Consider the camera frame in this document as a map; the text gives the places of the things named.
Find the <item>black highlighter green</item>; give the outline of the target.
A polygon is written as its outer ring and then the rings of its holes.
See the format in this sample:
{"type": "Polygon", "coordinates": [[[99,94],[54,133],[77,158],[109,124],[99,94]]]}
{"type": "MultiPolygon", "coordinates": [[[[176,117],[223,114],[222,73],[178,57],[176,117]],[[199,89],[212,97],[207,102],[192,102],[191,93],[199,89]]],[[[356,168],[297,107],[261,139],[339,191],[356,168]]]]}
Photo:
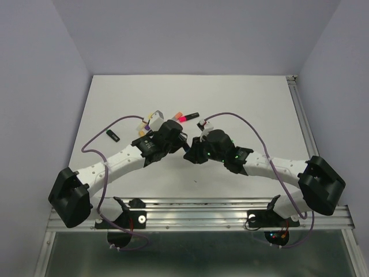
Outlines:
{"type": "Polygon", "coordinates": [[[114,140],[116,143],[120,141],[120,138],[110,129],[106,131],[106,135],[108,135],[112,140],[114,140]]]}

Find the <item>yellow translucent highlighter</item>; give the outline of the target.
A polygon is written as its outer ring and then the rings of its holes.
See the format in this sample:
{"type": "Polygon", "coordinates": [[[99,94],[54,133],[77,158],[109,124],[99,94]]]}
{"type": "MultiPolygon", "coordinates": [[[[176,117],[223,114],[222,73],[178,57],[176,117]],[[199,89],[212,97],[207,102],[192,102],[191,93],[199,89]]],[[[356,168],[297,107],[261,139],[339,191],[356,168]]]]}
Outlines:
{"type": "Polygon", "coordinates": [[[150,121],[152,115],[153,115],[153,113],[150,113],[149,115],[147,115],[146,117],[144,117],[141,120],[141,123],[137,126],[136,130],[137,131],[143,130],[146,127],[146,125],[149,124],[149,121],[150,121]]]}

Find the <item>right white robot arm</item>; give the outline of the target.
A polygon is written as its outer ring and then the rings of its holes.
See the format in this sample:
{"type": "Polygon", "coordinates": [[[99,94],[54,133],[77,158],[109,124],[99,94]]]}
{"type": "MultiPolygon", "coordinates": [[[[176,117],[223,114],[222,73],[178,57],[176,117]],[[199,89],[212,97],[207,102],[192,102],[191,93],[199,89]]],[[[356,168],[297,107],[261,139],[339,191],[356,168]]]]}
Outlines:
{"type": "Polygon", "coordinates": [[[222,130],[193,138],[184,159],[193,164],[214,160],[235,174],[274,179],[281,185],[296,187],[298,191],[286,191],[268,204],[264,214],[272,225],[300,212],[332,215],[345,188],[345,181],[320,156],[312,156],[310,160],[270,158],[267,154],[235,146],[222,130]]]}

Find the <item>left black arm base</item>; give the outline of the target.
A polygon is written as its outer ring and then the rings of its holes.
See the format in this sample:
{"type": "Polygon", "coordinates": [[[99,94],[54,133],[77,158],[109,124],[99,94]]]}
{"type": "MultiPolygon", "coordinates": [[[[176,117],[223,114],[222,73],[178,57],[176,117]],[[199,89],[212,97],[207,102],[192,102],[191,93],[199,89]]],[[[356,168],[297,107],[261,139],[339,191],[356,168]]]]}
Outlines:
{"type": "Polygon", "coordinates": [[[111,249],[119,252],[144,249],[150,245],[150,240],[137,231],[146,228],[145,207],[146,204],[140,199],[132,199],[125,204],[121,198],[115,196],[103,208],[113,218],[101,215],[95,220],[94,228],[108,231],[107,242],[111,249]]]}

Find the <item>aluminium rail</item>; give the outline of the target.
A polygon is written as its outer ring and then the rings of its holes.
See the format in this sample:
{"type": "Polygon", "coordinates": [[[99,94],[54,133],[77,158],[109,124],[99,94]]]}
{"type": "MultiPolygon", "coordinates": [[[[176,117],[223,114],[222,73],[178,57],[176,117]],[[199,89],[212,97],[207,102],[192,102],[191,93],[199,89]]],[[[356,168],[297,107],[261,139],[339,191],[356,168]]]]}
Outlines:
{"type": "Polygon", "coordinates": [[[306,112],[303,107],[296,80],[297,77],[294,75],[286,76],[286,81],[291,94],[293,105],[295,107],[299,125],[302,130],[302,135],[307,148],[307,152],[309,156],[319,156],[318,147],[316,145],[314,135],[312,133],[308,118],[306,116],[306,112]]]}
{"type": "MultiPolygon", "coordinates": [[[[252,212],[265,209],[271,198],[146,198],[144,208],[132,208],[129,199],[122,199],[130,213],[144,211],[145,228],[136,227],[140,232],[174,231],[242,231],[252,212]]],[[[90,217],[74,228],[67,228],[57,212],[52,208],[47,223],[47,231],[104,231],[97,228],[102,223],[93,212],[90,217]]],[[[355,225],[348,206],[338,206],[331,216],[315,213],[313,230],[353,230],[355,225]]]]}

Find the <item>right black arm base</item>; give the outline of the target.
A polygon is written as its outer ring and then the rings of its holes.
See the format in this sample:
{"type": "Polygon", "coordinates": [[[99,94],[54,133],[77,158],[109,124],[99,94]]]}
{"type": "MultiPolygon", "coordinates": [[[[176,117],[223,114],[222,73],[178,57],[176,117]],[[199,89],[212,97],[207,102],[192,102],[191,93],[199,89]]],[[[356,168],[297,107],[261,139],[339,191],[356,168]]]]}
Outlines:
{"type": "Polygon", "coordinates": [[[247,211],[247,219],[244,228],[248,231],[257,231],[263,228],[277,228],[275,231],[264,231],[265,239],[272,246],[279,248],[289,248],[287,243],[290,238],[289,228],[299,227],[298,219],[282,218],[273,211],[275,203],[280,199],[280,195],[272,198],[266,209],[255,209],[247,211]]]}

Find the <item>black highlighter pink cap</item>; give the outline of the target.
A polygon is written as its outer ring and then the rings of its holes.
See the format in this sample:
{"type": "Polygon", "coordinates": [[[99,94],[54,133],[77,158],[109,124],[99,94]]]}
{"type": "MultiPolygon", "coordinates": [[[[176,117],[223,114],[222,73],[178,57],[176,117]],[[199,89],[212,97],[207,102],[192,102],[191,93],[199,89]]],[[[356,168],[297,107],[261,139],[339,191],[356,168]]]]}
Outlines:
{"type": "Polygon", "coordinates": [[[179,122],[186,122],[199,117],[199,113],[192,113],[179,117],[179,122]]]}

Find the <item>aluminium right rail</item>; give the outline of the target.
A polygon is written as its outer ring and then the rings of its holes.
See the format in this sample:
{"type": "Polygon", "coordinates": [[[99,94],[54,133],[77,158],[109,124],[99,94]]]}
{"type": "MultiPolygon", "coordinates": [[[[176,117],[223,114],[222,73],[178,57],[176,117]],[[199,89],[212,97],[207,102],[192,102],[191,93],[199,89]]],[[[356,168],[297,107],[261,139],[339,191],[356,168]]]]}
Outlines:
{"type": "Polygon", "coordinates": [[[295,107],[299,125],[302,130],[302,135],[307,148],[307,152],[309,156],[319,156],[318,147],[316,145],[314,135],[312,133],[308,118],[306,116],[306,112],[303,107],[296,80],[297,77],[294,75],[286,76],[286,81],[291,94],[293,105],[295,107]]]}

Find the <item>aluminium front rail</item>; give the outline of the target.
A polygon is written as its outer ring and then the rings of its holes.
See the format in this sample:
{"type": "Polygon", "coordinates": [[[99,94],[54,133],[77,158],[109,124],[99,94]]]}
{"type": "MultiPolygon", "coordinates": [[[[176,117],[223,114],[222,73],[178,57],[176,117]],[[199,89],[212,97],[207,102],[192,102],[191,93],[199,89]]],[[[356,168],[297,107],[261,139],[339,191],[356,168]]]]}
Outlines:
{"type": "MultiPolygon", "coordinates": [[[[252,212],[265,209],[271,198],[146,198],[144,208],[132,208],[129,199],[122,199],[130,213],[144,211],[145,228],[136,227],[140,232],[174,231],[242,231],[252,212]]],[[[102,223],[93,212],[90,217],[74,228],[67,228],[57,212],[52,208],[47,223],[47,231],[104,231],[97,228],[102,223]]],[[[313,230],[353,230],[355,225],[348,206],[338,206],[331,216],[315,213],[313,230]]]]}

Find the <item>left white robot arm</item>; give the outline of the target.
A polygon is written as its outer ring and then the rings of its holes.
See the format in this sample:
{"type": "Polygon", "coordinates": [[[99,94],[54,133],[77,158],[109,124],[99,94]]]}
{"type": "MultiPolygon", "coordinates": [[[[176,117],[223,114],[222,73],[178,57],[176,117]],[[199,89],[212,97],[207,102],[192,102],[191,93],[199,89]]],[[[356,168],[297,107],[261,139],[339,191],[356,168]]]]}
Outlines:
{"type": "Polygon", "coordinates": [[[117,154],[92,166],[73,171],[61,170],[48,197],[49,203],[68,228],[85,221],[97,209],[91,198],[116,179],[160,161],[186,145],[182,126],[165,121],[157,131],[140,137],[117,154]]]}

